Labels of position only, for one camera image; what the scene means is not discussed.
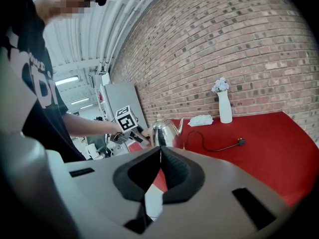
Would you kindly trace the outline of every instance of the kettle spout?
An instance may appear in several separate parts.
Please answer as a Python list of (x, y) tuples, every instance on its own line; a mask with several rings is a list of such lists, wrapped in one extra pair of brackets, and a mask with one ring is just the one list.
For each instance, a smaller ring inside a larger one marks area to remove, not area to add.
[(183, 131), (183, 122), (184, 122), (184, 118), (182, 118), (179, 123), (179, 127), (178, 127), (179, 134), (181, 134), (181, 132)]

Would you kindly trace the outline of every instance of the silver kettle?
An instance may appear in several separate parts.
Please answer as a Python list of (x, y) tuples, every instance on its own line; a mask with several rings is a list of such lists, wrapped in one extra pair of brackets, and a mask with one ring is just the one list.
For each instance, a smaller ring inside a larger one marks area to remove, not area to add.
[(181, 138), (184, 118), (181, 119), (178, 129), (170, 119), (159, 119), (152, 127), (152, 146), (168, 146), (184, 149)]

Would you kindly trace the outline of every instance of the white refrigerator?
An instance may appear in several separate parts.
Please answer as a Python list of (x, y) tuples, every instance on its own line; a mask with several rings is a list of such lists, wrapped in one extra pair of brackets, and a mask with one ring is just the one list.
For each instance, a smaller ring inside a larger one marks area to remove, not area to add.
[[(105, 111), (106, 118), (112, 121), (114, 114), (123, 107), (130, 106), (135, 117), (138, 118), (138, 124), (147, 129), (147, 124), (142, 112), (140, 101), (136, 93), (134, 84), (118, 83), (100, 85), (100, 98), (102, 98), (101, 108)], [(130, 140), (126, 144), (122, 144), (124, 150), (128, 153), (127, 148), (133, 141)]]

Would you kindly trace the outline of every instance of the black t-shirt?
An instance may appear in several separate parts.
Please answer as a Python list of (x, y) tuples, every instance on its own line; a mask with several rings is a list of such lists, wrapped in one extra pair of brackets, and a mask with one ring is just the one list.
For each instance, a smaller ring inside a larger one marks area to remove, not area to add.
[(37, 16), (32, 0), (25, 0), (25, 7), (15, 9), (14, 13), (6, 36), (1, 37), (0, 52), (7, 54), (11, 69), (19, 72), (37, 97), (22, 132), (37, 139), (46, 149), (59, 152), (64, 162), (85, 160), (62, 120), (68, 108), (53, 80), (51, 60), (43, 39), (44, 22)]

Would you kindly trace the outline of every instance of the ceiling beam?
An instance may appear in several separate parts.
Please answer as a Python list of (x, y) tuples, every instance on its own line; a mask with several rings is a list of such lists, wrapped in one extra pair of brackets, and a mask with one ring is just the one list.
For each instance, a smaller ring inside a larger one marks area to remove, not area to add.
[(87, 68), (87, 67), (93, 67), (98, 66), (100, 63), (100, 59), (88, 59), (88, 60), (82, 60), (77, 62), (68, 63), (65, 65), (55, 66), (53, 67), (54, 71), (71, 71), (71, 70), (77, 70), (81, 68)]

